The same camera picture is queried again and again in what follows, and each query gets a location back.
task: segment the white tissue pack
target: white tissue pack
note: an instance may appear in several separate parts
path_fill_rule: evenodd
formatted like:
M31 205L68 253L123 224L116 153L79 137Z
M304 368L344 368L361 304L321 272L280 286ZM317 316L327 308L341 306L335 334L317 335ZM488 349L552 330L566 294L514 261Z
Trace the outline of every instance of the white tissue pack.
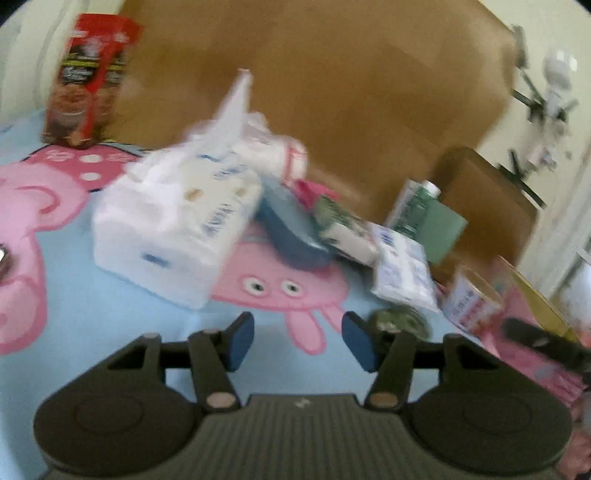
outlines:
M197 140L147 155L102 193L93 217L98 266L192 309L203 307L262 196L231 145L251 81L243 72Z
M371 292L384 300L438 312L423 246L375 223L371 224L371 232L379 252Z

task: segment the black brush handle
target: black brush handle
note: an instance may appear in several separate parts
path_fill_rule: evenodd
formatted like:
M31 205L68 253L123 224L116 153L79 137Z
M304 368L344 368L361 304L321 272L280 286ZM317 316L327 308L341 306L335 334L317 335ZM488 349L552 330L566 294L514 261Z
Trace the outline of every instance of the black brush handle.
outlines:
M591 350L516 318L506 319L502 331L508 340L526 346L560 363L567 370L591 372Z

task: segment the cartoon character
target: cartoon character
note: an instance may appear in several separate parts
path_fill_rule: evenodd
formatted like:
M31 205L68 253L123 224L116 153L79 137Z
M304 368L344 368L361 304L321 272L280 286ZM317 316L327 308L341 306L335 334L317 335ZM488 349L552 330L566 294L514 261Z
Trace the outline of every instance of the cartoon character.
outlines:
M292 270L281 262L264 231L252 224L213 289L212 299L284 312L296 346L318 355L326 349L326 339L313 311L318 310L340 333L344 314L340 304L348 294L349 286L336 263L316 272Z
M25 163L50 165L68 174L89 192L95 192L121 175L127 162L137 159L109 145L94 145L86 150L50 145L32 153Z
M0 355L27 347L45 326L45 268L35 232L69 223L88 195L77 181L47 165L0 167L0 243L14 259L0 283Z

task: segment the ribbed black surface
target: ribbed black surface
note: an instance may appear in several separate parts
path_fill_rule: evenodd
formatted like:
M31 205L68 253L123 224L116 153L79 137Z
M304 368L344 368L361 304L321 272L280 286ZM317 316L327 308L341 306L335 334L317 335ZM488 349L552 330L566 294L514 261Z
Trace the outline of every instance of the ribbed black surface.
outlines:
M208 417L191 443L170 461L124 478L497 479L463 472L440 462L415 442L397 416L366 411L351 395L253 396L241 411ZM551 469L512 478L560 479ZM48 480L82 478L52 472Z

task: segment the pink fabric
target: pink fabric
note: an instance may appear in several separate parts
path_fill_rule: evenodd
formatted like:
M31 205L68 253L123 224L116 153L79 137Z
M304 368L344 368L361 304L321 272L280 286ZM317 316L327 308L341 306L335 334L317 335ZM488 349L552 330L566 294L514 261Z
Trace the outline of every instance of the pink fabric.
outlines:
M0 283L0 355L27 347L45 326L45 268L35 232L69 223L87 198L77 181L55 168L0 166L0 243L14 259Z
M30 164L46 164L69 175L88 191L107 186L123 173L124 165L138 157L108 145L94 145L86 150L50 145L26 159Z
M503 320L511 317L538 326L524 295L511 279L511 266L499 258L493 265L491 279L491 284L504 299L504 308L491 319L486 330L478 335L483 346L546 388L565 405L572 405L584 390L581 377L566 371L543 355L506 340L501 332Z
M212 298L247 308L284 312L290 338L309 355L326 349L324 333L313 311L319 310L340 332L340 306L349 286L340 267L306 272L281 263L258 225L251 225L218 280Z
M333 200L339 198L336 192L328 189L320 183L314 183L309 180L296 180L291 187L291 192L307 210L314 208L316 200L322 195L326 195Z

